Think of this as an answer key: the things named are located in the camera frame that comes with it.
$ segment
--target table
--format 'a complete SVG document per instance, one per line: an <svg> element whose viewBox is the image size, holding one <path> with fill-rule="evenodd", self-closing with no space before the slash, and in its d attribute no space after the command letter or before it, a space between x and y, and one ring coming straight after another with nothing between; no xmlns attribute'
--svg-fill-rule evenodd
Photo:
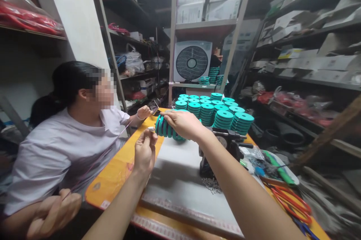
<svg viewBox="0 0 361 240"><path fill-rule="evenodd" d="M103 210L108 207L119 192L133 167L134 144L136 140L147 127L154 126L156 119L157 117L155 116L147 118L138 130L129 138L125 145L118 151L114 158L108 163L108 165L102 170L102 172L89 185L85 193L86 201L89 204ZM158 155L163 141L164 137L158 138L158 143L156 144L156 155ZM255 145L254 141L250 137L248 137L245 142ZM270 196L273 196L272 192L267 187L266 190ZM329 237L314 220L314 218L312 218L312 221L312 231L319 239L328 240ZM221 239L219 236L178 222L140 206L136 208L131 223L165 239Z"/></svg>

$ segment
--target white fan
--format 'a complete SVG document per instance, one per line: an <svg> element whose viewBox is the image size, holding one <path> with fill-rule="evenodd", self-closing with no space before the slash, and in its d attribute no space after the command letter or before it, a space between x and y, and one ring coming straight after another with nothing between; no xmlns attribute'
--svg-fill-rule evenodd
<svg viewBox="0 0 361 240"><path fill-rule="evenodd" d="M212 42L184 41L175 44L173 80L197 82L208 76Z"/></svg>

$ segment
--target green tool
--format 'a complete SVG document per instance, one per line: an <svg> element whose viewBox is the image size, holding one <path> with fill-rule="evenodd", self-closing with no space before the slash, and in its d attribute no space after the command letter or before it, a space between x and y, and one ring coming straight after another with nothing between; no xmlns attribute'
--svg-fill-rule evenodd
<svg viewBox="0 0 361 240"><path fill-rule="evenodd" d="M281 165L278 164L278 162L273 158L272 155L270 155L269 152L264 151L264 153L266 154L266 156L270 159L271 164L275 167L280 167ZM283 168L278 168L277 169L279 175L281 176L281 178L286 182L286 184L289 187L295 187L296 184L294 183L294 181L292 180L292 178L285 172L285 170Z"/></svg>

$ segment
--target ruler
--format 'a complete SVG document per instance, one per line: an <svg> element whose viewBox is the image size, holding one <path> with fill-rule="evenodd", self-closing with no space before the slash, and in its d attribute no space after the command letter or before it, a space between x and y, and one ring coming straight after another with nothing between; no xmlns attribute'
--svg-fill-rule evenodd
<svg viewBox="0 0 361 240"><path fill-rule="evenodd" d="M159 223L153 219L148 219L137 214L134 214L131 221L132 224L139 226L140 228L156 234L162 238L170 240L196 240L180 231L173 229L167 225Z"/></svg>

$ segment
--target scissors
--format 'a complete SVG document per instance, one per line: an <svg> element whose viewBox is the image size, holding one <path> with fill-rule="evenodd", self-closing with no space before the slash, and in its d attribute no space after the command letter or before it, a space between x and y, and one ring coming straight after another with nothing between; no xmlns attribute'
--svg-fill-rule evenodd
<svg viewBox="0 0 361 240"><path fill-rule="evenodd" d="M306 225L312 224L311 208L308 206L307 203L304 202L304 200L302 200L292 190L288 188L272 186L269 183L266 183L266 185L272 191L277 201L283 206L283 208L292 218L296 218L297 220L306 223ZM292 200L287 195L287 193L296 198L302 205Z"/></svg>

